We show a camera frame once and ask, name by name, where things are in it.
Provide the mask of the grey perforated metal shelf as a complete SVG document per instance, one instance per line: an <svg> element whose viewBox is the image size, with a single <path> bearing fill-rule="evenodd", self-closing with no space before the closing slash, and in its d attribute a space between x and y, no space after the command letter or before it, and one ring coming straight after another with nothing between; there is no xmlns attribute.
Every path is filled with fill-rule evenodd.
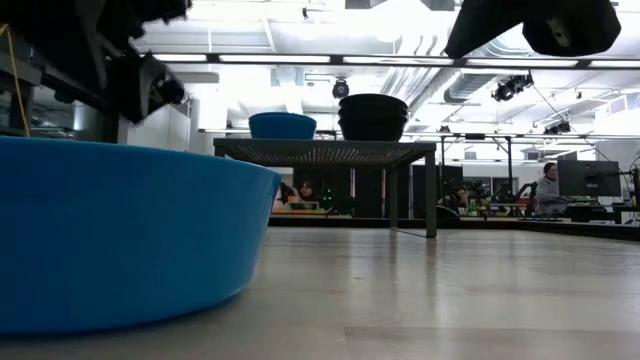
<svg viewBox="0 0 640 360"><path fill-rule="evenodd" d="M344 140L273 140L215 138L214 155L272 168L373 168L388 172L391 228L398 228L397 168L425 163L425 235L437 236L436 144Z"/></svg>

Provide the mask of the dark cabinet with green lights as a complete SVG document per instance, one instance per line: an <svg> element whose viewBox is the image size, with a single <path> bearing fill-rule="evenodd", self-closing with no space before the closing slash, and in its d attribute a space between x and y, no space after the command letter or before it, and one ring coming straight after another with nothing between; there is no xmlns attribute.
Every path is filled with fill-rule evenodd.
<svg viewBox="0 0 640 360"><path fill-rule="evenodd" d="M397 168L398 217L424 218L424 167ZM390 186L384 169L294 168L293 186L310 180L322 209L354 218L389 218Z"/></svg>

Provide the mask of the large black monitor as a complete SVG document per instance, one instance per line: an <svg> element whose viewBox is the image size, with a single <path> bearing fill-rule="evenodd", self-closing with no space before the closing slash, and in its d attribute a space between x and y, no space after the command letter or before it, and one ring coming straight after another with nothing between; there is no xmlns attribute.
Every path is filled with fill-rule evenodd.
<svg viewBox="0 0 640 360"><path fill-rule="evenodd" d="M563 196L620 197L617 162L559 160L559 193Z"/></svg>

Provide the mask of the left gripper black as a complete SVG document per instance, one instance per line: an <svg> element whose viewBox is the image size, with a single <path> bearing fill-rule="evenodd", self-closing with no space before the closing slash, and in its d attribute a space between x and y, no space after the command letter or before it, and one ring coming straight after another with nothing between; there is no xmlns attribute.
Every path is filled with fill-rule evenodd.
<svg viewBox="0 0 640 360"><path fill-rule="evenodd" d="M114 108L132 123L144 121L165 105L181 104L185 98L182 82L150 52L111 60L106 90Z"/></svg>

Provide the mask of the overhead LED light bar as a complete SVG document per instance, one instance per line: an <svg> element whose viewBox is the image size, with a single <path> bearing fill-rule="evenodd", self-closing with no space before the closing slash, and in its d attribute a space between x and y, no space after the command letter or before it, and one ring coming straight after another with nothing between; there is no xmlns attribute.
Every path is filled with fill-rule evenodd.
<svg viewBox="0 0 640 360"><path fill-rule="evenodd" d="M450 59L442 56L398 55L302 55L259 53L158 53L154 57L169 64L228 65L306 65L306 66L370 66L427 67L460 69L524 69L524 70L640 70L640 58L539 58L539 57L466 57Z"/></svg>

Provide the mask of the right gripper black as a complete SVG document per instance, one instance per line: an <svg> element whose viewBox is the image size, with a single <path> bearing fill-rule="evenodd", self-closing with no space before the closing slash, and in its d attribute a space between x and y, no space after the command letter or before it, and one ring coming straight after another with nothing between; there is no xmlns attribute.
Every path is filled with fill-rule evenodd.
<svg viewBox="0 0 640 360"><path fill-rule="evenodd" d="M464 0L444 53L460 59L522 22L524 0ZM605 52L621 33L610 0L532 0L522 34L537 53L580 57Z"/></svg>

